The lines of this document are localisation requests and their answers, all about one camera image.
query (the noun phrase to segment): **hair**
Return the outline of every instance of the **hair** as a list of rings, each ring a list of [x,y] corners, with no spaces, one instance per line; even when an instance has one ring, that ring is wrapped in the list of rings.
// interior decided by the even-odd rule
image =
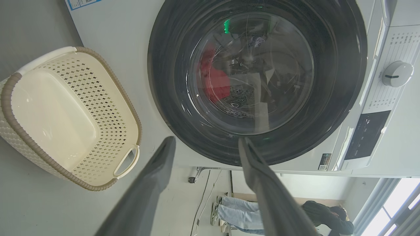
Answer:
[[[330,207],[330,211],[335,212],[339,215],[340,220],[342,221],[348,221],[349,217],[347,216],[346,209],[336,206],[336,207]]]

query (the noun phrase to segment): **white cable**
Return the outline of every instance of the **white cable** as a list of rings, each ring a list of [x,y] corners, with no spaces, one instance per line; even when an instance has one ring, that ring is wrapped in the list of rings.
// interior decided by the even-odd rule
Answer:
[[[198,217],[198,220],[197,220],[197,227],[195,228],[197,233],[196,233],[194,236],[197,236],[197,234],[198,234],[198,225],[199,225],[199,223],[200,223],[200,218],[201,218],[201,215],[203,214],[204,210],[206,209],[207,202],[209,201],[209,199],[210,199],[210,197],[211,197],[211,194],[213,193],[214,186],[216,185],[217,180],[219,180],[219,176],[220,176],[220,174],[221,174],[221,173],[222,173],[222,171],[220,171],[220,172],[219,172],[219,174],[217,175],[217,179],[216,179],[216,181],[213,183],[213,187],[212,187],[212,189],[211,189],[211,191],[210,191],[209,197],[207,198],[206,203],[204,204],[204,208],[203,208],[203,210],[201,211],[200,216]]]

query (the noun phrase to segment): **washing machine drum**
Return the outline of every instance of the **washing machine drum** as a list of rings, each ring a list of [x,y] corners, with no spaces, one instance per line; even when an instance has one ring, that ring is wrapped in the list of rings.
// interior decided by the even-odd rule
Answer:
[[[248,136],[272,165],[344,120],[367,40],[354,0],[166,0],[148,53],[155,102],[185,144],[241,165],[238,138]]]

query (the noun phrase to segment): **beige laundry basket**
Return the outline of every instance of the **beige laundry basket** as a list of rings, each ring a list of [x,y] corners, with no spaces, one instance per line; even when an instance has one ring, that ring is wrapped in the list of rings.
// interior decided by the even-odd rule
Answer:
[[[51,174],[92,191],[112,186],[139,158],[139,118],[108,64],[65,47],[0,82],[0,135]],[[117,174],[128,154],[134,160]]]

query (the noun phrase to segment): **sticker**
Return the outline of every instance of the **sticker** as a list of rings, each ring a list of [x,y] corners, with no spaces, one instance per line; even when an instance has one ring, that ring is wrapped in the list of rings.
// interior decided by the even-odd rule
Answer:
[[[331,160],[331,153],[324,153],[321,157],[321,162],[319,162],[318,170],[325,170],[327,171],[328,165],[330,164]]]
[[[99,1],[100,0],[67,0],[70,10],[75,10]]]

